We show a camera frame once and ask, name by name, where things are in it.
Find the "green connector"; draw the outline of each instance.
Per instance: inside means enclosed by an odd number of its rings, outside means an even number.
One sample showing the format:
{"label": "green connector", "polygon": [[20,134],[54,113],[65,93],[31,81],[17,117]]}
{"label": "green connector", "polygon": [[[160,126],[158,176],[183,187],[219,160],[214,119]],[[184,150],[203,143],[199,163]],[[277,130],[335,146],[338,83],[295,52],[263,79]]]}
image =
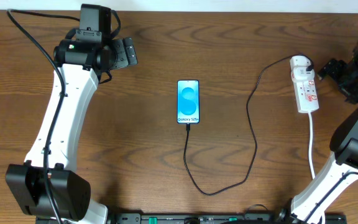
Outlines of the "green connector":
{"label": "green connector", "polygon": [[150,217],[149,224],[157,224],[157,218]]}

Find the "robotic arm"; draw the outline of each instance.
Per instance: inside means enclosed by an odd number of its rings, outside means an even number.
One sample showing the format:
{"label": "robotic arm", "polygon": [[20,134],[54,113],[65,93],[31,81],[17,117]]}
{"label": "robotic arm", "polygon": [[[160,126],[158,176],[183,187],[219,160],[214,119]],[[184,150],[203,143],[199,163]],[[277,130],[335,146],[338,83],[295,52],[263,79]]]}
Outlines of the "robotic arm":
{"label": "robotic arm", "polygon": [[75,174],[78,140],[93,93],[103,72],[136,65],[132,39],[114,39],[109,8],[83,4],[79,29],[73,29],[55,47],[55,63],[65,83],[65,97],[58,114],[48,155],[48,176],[44,176],[44,146],[60,99],[61,83],[55,71],[52,95],[40,132],[24,165],[11,164],[6,182],[27,215],[54,217],[44,183],[50,181],[60,216],[70,223],[105,224],[108,208],[91,200],[90,184]]}
{"label": "robotic arm", "polygon": [[[348,64],[342,60],[331,59],[318,72],[318,76],[322,80],[329,75],[338,84],[347,101],[358,103],[358,43],[353,52],[353,59]],[[344,174],[358,172],[358,109],[338,127],[331,139],[330,148],[332,152],[323,169],[310,185],[292,200],[288,209],[291,211],[291,222],[301,220],[318,223],[321,214],[330,204],[358,180],[358,175],[349,175],[346,181],[338,184]]]}

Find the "wall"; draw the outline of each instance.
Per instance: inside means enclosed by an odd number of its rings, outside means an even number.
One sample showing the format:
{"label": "wall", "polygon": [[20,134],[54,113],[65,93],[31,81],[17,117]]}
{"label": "wall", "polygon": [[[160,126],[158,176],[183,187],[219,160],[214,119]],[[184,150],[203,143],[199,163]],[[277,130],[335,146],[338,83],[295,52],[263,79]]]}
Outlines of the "wall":
{"label": "wall", "polygon": [[0,0],[0,9],[79,10],[81,3],[117,11],[358,13],[358,0]]}

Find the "wood grain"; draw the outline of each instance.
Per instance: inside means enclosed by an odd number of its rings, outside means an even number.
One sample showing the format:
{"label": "wood grain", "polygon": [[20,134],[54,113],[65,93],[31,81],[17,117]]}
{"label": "wood grain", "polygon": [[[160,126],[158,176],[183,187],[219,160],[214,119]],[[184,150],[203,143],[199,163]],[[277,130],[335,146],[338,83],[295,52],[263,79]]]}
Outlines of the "wood grain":
{"label": "wood grain", "polygon": [[[79,16],[79,12],[54,12]],[[266,65],[303,52],[319,69],[349,60],[357,14],[120,12],[120,37],[131,36],[139,64],[114,71],[86,114],[78,174],[92,197],[145,213],[243,212],[255,203],[279,209],[310,182],[308,117],[296,110],[289,64],[268,70],[250,103],[259,151],[249,180],[202,196],[183,166],[185,127],[175,121],[176,84],[199,79],[201,123],[190,133],[188,164],[207,192],[244,178],[254,150],[246,99]],[[51,54],[75,21],[15,15]],[[20,211],[4,174],[20,164],[39,131],[52,88],[52,67],[0,11],[0,223],[33,223]],[[334,83],[317,83],[314,164],[329,155],[336,127],[356,108]],[[329,208],[358,223],[358,182]]]}

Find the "blue phone wallpaper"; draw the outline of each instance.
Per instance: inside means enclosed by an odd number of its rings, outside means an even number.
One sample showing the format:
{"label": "blue phone wallpaper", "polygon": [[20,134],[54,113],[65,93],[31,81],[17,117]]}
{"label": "blue phone wallpaper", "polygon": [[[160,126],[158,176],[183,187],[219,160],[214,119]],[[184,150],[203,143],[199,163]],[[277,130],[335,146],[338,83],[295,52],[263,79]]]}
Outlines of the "blue phone wallpaper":
{"label": "blue phone wallpaper", "polygon": [[178,81],[178,123],[199,123],[200,96],[198,80]]}

